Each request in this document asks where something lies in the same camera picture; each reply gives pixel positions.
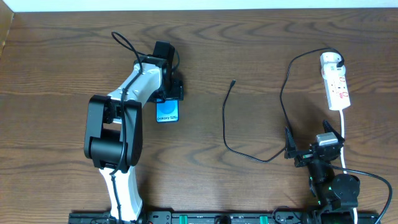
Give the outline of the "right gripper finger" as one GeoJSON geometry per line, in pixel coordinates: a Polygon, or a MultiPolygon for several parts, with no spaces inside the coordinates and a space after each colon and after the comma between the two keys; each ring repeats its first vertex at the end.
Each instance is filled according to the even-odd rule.
{"type": "Polygon", "coordinates": [[[344,137],[326,119],[323,120],[322,125],[326,133],[333,133],[338,142],[344,143],[344,137]]]}
{"type": "Polygon", "coordinates": [[[288,127],[285,127],[285,159],[292,159],[297,155],[297,148],[293,136],[288,127]]]}

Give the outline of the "blue screen Galaxy smartphone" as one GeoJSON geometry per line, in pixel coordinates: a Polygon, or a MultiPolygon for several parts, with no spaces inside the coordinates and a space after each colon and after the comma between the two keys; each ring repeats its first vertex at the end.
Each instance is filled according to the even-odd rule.
{"type": "Polygon", "coordinates": [[[156,103],[156,121],[158,123],[173,123],[179,120],[178,100],[168,100],[156,103]]]}

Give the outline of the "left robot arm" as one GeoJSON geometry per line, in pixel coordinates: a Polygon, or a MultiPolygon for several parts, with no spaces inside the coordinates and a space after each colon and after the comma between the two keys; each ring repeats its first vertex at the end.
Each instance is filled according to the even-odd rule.
{"type": "Polygon", "coordinates": [[[152,54],[134,61],[132,73],[119,88],[89,100],[84,154],[106,182],[111,200],[109,222],[142,219],[143,201],[136,181],[143,147],[142,109],[146,103],[155,103],[157,122],[179,120],[183,82],[173,76],[176,57],[173,45],[158,41],[152,54]]]}

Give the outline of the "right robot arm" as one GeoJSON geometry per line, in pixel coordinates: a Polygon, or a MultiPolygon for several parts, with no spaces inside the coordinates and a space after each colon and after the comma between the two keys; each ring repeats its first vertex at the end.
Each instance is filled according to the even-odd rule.
{"type": "Polygon", "coordinates": [[[310,190],[319,204],[302,215],[302,223],[347,222],[358,207],[360,180],[350,174],[335,174],[331,166],[331,161],[341,156],[345,139],[326,120],[323,128],[325,132],[316,135],[306,151],[297,149],[289,128],[285,128],[284,157],[293,159],[295,167],[308,169],[310,190]]]}

